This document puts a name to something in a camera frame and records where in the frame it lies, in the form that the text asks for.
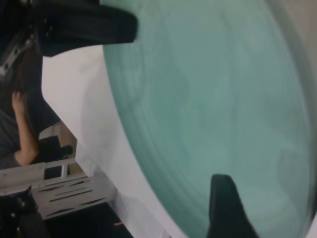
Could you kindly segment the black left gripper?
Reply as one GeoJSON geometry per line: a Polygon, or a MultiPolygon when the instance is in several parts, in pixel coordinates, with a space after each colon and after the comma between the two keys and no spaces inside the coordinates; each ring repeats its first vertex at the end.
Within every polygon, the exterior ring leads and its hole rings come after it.
{"type": "Polygon", "coordinates": [[[45,57],[95,45],[132,43],[135,15],[90,0],[2,0],[0,2],[0,75],[5,77],[37,38],[45,57]]]}

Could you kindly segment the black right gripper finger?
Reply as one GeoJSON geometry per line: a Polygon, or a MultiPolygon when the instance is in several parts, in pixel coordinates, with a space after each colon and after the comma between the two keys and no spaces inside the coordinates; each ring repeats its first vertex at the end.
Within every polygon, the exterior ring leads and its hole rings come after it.
{"type": "Polygon", "coordinates": [[[211,177],[209,238],[257,238],[241,202],[235,182],[229,175],[211,177]]]}

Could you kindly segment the person's bare hand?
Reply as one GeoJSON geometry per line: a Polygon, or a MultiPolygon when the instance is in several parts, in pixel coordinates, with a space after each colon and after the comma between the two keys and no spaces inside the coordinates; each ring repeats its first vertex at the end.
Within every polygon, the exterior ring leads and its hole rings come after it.
{"type": "Polygon", "coordinates": [[[20,91],[14,91],[12,93],[12,107],[15,113],[25,111],[24,95],[20,91]]]}

